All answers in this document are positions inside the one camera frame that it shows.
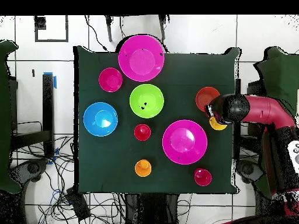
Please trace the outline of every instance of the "plastic bowl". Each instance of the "plastic bowl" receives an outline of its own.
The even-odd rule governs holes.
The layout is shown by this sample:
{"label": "plastic bowl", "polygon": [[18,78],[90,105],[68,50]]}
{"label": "plastic bowl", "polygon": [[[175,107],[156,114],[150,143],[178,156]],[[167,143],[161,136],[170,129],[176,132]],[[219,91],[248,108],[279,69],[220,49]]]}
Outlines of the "plastic bowl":
{"label": "plastic bowl", "polygon": [[141,118],[155,117],[163,108],[164,97],[161,90],[151,84],[141,84],[130,95],[130,107]]}
{"label": "plastic bowl", "polygon": [[152,166],[147,160],[140,160],[135,165],[135,172],[140,177],[147,177],[152,171]]}
{"label": "plastic bowl", "polygon": [[210,117],[209,123],[210,123],[210,126],[211,126],[214,130],[216,130],[216,131],[222,131],[222,130],[224,130],[224,129],[227,127],[226,124],[219,124],[219,123],[216,121],[216,119],[215,119],[214,116],[213,116],[213,117]]}
{"label": "plastic bowl", "polygon": [[116,110],[105,102],[91,104],[84,112],[83,123],[90,134],[96,137],[107,136],[117,126]]}
{"label": "plastic bowl", "polygon": [[198,168],[194,171],[194,180],[199,186],[207,186],[212,181],[212,175],[208,170]]}
{"label": "plastic bowl", "polygon": [[136,35],[124,42],[118,59],[121,70],[128,78],[146,82],[160,73],[164,52],[157,39],[149,35]]}
{"label": "plastic bowl", "polygon": [[219,96],[220,93],[213,87],[203,87],[196,95],[195,102],[199,110],[204,111],[204,107],[209,105],[213,99]]}
{"label": "plastic bowl", "polygon": [[117,91],[123,83],[121,73],[114,68],[104,69],[99,76],[100,87],[106,92]]}
{"label": "plastic bowl", "polygon": [[204,129],[190,120],[173,122],[164,132],[162,146],[166,156],[180,165],[200,160],[207,149]]}
{"label": "plastic bowl", "polygon": [[139,141],[147,140],[151,135],[151,129],[146,124],[138,124],[134,129],[134,136]]}

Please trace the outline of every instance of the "floor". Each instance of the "floor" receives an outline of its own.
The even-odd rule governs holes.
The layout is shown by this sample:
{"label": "floor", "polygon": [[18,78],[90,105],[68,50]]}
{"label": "floor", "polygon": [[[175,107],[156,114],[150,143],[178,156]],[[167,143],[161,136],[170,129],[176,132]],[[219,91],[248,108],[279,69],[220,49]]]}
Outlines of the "floor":
{"label": "floor", "polygon": [[[40,39],[65,39],[65,16],[46,16],[47,29],[39,30]],[[108,41],[104,16],[89,16],[89,24],[95,29],[98,40],[114,51],[122,39],[120,18],[112,23],[112,39]],[[132,16],[121,19],[123,33],[132,35],[147,33],[161,38],[158,15]],[[230,47],[242,49],[239,62],[239,77],[242,80],[241,92],[246,93],[247,84],[259,79],[253,64],[263,59],[263,52],[269,46],[279,46],[287,53],[299,51],[298,15],[170,15],[165,27],[165,45],[171,53],[209,53],[221,54]],[[33,16],[0,16],[0,39],[13,40],[19,48],[8,57],[8,67],[12,76],[19,82],[18,122],[42,122],[42,74],[52,72],[57,77],[54,89],[55,147],[59,147],[64,136],[73,136],[74,119],[74,68],[72,46],[85,46],[91,51],[103,51],[96,41],[95,33],[88,27],[84,16],[68,17],[68,42],[35,42]],[[38,124],[21,124],[19,132],[38,131]],[[27,159],[28,154],[15,152],[12,166]],[[61,153],[71,155],[69,145]],[[63,178],[65,187],[72,186],[73,163],[67,163]],[[40,181],[31,183],[26,194],[26,214],[28,224],[38,224],[40,209],[46,210],[53,197],[49,178],[53,188],[58,188],[57,171],[53,164],[47,166],[47,174]],[[190,211],[186,201],[180,201],[178,214],[180,224],[220,224],[251,216],[255,213],[253,189],[236,175],[236,185],[240,192],[236,195],[190,195],[182,194],[179,200],[190,202]],[[96,216],[111,216],[117,212],[111,206],[111,194],[88,194],[86,201]],[[74,212],[68,211],[68,217]],[[105,217],[108,222],[120,222]],[[86,222],[71,219],[69,224],[104,224],[92,217]],[[67,224],[56,221],[53,224]]]}

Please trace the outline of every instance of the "table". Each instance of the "table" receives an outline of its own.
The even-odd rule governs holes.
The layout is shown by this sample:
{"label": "table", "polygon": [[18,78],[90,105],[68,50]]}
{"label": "table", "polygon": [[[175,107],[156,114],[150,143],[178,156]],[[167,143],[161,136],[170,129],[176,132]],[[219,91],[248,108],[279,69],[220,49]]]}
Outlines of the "table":
{"label": "table", "polygon": [[[165,99],[162,111],[150,119],[136,116],[130,108],[130,93],[141,83],[122,73],[118,54],[89,52],[80,46],[74,47],[74,51],[78,53],[79,64],[75,83],[79,84],[80,193],[237,193],[237,188],[231,184],[232,125],[223,131],[213,130],[208,117],[197,108],[195,97],[205,86],[217,88],[222,95],[234,93],[238,48],[230,49],[225,55],[164,54],[165,63],[160,74],[145,82],[159,87]],[[105,92],[98,83],[100,72],[108,67],[118,69],[123,76],[121,88],[114,93]],[[108,136],[92,136],[84,127],[84,111],[95,102],[106,102],[117,111],[119,123]],[[166,128],[183,119],[201,125],[208,138],[205,155],[188,166],[170,161],[162,149]],[[145,142],[134,137],[134,128],[141,123],[149,125],[152,131]],[[147,159],[152,165],[147,177],[135,173],[134,166],[141,159]],[[193,173],[198,167],[212,174],[212,182],[206,187],[194,182]]]}

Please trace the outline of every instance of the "orange bowl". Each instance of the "orange bowl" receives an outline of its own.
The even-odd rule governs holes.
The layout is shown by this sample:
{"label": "orange bowl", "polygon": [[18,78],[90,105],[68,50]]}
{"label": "orange bowl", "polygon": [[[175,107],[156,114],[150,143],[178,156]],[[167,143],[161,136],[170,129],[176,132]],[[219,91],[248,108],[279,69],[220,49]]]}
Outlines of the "orange bowl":
{"label": "orange bowl", "polygon": [[195,102],[197,107],[204,111],[204,107],[206,105],[209,105],[212,100],[214,100],[217,96],[219,96],[220,93],[217,89],[213,87],[203,87],[200,89],[196,95]]}
{"label": "orange bowl", "polygon": [[135,165],[135,172],[140,177],[147,177],[152,172],[152,166],[147,160],[140,160]]}

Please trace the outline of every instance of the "green bowl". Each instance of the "green bowl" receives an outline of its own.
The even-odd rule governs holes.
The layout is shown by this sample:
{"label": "green bowl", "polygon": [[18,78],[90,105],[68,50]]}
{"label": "green bowl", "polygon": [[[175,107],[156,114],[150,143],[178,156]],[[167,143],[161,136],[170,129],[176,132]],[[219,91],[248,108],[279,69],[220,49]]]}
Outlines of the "green bowl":
{"label": "green bowl", "polygon": [[163,108],[164,97],[161,90],[151,84],[141,84],[130,95],[130,107],[141,118],[155,117]]}

